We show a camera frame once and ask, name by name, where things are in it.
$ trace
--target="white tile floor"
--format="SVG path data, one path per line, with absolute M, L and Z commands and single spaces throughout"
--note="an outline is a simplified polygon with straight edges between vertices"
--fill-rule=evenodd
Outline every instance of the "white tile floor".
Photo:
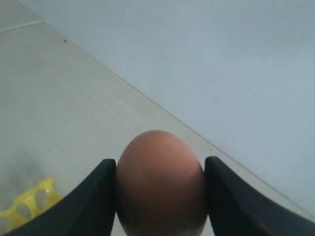
M 1 209 L 46 176 L 67 194 L 101 159 L 118 160 L 150 129 L 180 136 L 202 163 L 219 156 L 262 193 L 310 218 L 15 0 L 0 0 Z M 211 231 L 208 223 L 204 235 Z M 118 221 L 113 235 L 125 235 Z

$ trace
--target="egg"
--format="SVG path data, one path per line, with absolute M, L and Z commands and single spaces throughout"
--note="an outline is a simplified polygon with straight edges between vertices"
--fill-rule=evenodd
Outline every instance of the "egg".
M 116 170 L 116 207 L 128 236 L 199 236 L 207 218 L 202 167 L 166 131 L 134 138 Z

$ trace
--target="yellow egg tray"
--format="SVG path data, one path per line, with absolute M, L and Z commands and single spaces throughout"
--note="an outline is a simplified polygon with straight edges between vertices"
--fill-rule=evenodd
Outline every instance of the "yellow egg tray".
M 11 208 L 0 211 L 0 219 L 7 221 L 5 233 L 24 225 L 61 200 L 60 195 L 53 187 L 53 183 L 54 179 L 52 177 L 40 181 L 36 186 L 18 196 Z M 44 193 L 45 204 L 40 206 L 37 196 L 40 191 L 43 193 L 43 190 L 46 192 Z

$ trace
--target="white wall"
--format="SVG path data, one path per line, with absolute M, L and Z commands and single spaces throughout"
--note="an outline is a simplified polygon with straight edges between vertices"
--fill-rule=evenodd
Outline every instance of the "white wall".
M 21 0 L 315 214 L 315 1 Z

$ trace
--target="brown egg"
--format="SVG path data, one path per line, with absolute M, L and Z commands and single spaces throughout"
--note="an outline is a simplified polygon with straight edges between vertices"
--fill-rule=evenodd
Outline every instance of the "brown egg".
M 198 236 L 206 221 L 205 179 L 181 139 L 145 132 L 124 150 L 116 173 L 119 220 L 128 236 Z

